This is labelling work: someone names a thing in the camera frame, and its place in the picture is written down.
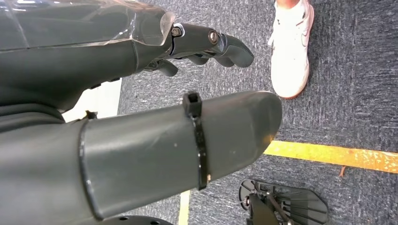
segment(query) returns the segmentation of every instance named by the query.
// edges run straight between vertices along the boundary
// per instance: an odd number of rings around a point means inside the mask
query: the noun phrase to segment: person's foot
[[[300,0],[297,6],[288,10],[278,8],[276,3],[275,8],[274,30],[268,41],[269,45],[274,45],[271,58],[272,86],[280,97],[294,98],[304,89],[308,80],[307,50],[314,8],[308,0]]]

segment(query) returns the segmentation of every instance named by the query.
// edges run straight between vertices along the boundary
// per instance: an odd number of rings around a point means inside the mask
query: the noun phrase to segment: screw head
[[[209,32],[209,40],[214,45],[218,42],[218,34],[215,30]]]
[[[174,37],[178,37],[181,36],[183,33],[181,32],[181,30],[178,27],[173,27],[173,29],[171,29],[171,35]]]

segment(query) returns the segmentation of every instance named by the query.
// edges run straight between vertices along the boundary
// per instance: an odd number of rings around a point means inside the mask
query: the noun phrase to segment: white surface
[[[98,112],[98,118],[117,115],[122,80],[105,82],[101,86],[83,92],[76,106],[63,114],[66,122],[81,119],[85,111]]]

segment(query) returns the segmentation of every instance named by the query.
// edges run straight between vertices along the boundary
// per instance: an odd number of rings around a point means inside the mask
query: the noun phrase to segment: black mechanical component
[[[248,67],[254,60],[252,52],[238,39],[220,34],[212,28],[185,23],[176,23],[171,29],[172,48],[164,59],[189,59],[197,65],[205,64],[215,58],[221,65]],[[147,71],[159,70],[167,76],[173,76],[178,69],[170,62],[152,62]]]
[[[89,120],[97,119],[97,114],[98,112],[90,112],[86,110],[86,116],[84,117],[84,119],[89,119]]]
[[[11,113],[0,117],[4,224],[98,225],[198,187],[198,141],[182,105],[70,123],[43,105],[3,112]],[[203,100],[189,112],[201,112],[206,135],[202,184],[203,175],[214,181],[253,163],[282,120],[281,101],[265,91]]]
[[[198,171],[199,186],[198,190],[206,188],[207,183],[211,179],[207,168],[207,148],[205,141],[205,133],[202,127],[202,99],[197,92],[189,92],[183,97],[183,107],[187,117],[192,120],[193,132],[195,134],[196,147],[198,149]]]
[[[324,225],[328,208],[312,191],[244,180],[239,201],[250,211],[247,225]]]

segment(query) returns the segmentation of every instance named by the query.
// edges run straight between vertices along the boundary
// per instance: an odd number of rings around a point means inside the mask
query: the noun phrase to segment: metal screw
[[[249,205],[250,205],[250,198],[249,198],[249,196],[246,196],[245,204],[246,204],[246,206],[249,206]]]
[[[173,29],[171,29],[171,35],[173,35],[173,37],[178,37],[181,36],[183,33],[181,31],[180,28],[178,27],[173,27]]]
[[[218,33],[215,30],[209,32],[209,40],[214,45],[218,42]]]

